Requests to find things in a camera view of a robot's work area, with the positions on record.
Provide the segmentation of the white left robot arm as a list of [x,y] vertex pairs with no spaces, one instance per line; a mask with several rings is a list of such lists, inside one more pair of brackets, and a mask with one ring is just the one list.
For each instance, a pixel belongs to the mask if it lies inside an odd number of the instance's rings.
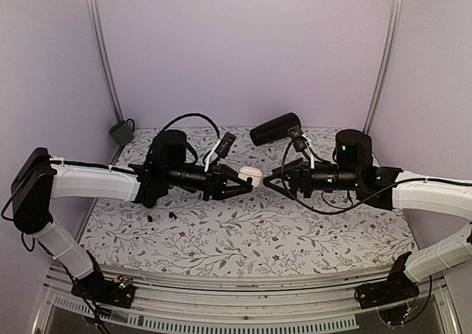
[[257,187],[260,170],[243,166],[233,170],[207,156],[202,165],[188,162],[194,153],[183,131],[168,130],[156,135],[143,164],[127,167],[105,166],[51,157],[43,147],[36,148],[11,185],[12,220],[22,234],[29,234],[59,261],[81,288],[94,300],[104,299],[109,284],[93,257],[49,211],[52,199],[111,198],[156,205],[172,187],[202,192],[203,200],[222,201],[243,195]]

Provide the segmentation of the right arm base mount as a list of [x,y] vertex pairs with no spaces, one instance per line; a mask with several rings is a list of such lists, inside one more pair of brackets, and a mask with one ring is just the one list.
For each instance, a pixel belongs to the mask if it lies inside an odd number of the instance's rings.
[[400,255],[393,263],[385,280],[364,283],[355,288],[354,298],[361,309],[411,299],[420,293],[417,283],[404,274],[406,261],[411,255],[411,251]]

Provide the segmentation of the white earbud charging case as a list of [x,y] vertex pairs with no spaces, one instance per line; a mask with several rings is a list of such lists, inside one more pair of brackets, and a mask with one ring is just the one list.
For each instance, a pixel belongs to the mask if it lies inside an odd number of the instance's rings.
[[258,187],[263,179],[263,172],[255,167],[242,166],[239,169],[238,178],[250,182],[253,187]]

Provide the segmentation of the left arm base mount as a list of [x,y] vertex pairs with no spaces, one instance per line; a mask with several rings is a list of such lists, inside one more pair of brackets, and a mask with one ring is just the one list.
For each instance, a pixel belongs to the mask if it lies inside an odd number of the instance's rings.
[[130,309],[136,287],[129,276],[106,279],[100,266],[93,263],[92,272],[82,279],[73,279],[71,294],[91,302]]

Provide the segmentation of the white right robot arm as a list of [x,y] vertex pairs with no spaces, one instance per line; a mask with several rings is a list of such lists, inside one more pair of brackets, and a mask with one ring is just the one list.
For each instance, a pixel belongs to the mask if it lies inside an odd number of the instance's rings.
[[[397,167],[373,164],[372,139],[354,129],[341,130],[335,137],[332,163],[297,159],[283,162],[264,178],[265,186],[296,201],[298,194],[309,198],[313,191],[353,191],[356,205],[376,209],[416,209],[471,219],[471,183],[420,175]],[[471,260],[471,225],[423,250],[399,256],[381,295],[396,302],[420,280]]]

